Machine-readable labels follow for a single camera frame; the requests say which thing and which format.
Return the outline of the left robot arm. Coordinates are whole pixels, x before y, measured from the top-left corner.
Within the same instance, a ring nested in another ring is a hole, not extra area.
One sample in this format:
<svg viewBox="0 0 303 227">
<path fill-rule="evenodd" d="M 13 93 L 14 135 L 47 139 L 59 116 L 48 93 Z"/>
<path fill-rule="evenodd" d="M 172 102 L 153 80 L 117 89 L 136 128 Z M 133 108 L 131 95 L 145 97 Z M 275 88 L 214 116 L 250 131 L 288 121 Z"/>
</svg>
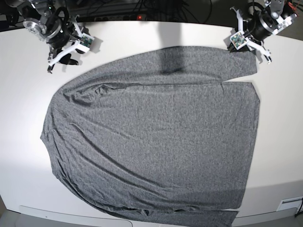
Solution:
<svg viewBox="0 0 303 227">
<path fill-rule="evenodd" d="M 229 38 L 228 51 L 258 51 L 271 63 L 271 52 L 264 47 L 264 40 L 294 23 L 297 18 L 296 6 L 291 0 L 266 0 L 264 6 L 251 1 L 247 5 L 247 9 L 250 8 L 252 14 L 244 18 L 240 9 L 231 7 L 236 14 L 238 26 Z"/>
</svg>

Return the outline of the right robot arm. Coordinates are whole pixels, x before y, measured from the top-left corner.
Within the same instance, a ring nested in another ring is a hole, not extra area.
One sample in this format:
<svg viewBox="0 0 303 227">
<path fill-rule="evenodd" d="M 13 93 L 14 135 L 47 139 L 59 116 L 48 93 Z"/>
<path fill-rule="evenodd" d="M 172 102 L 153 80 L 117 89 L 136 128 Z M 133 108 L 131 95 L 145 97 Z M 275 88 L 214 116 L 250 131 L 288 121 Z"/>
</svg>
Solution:
<svg viewBox="0 0 303 227">
<path fill-rule="evenodd" d="M 66 0 L 2 0 L 0 13 L 6 16 L 9 27 L 22 17 L 23 27 L 49 46 L 49 73 L 56 63 L 79 64 L 71 52 L 80 43 L 81 29 L 69 14 Z"/>
</svg>

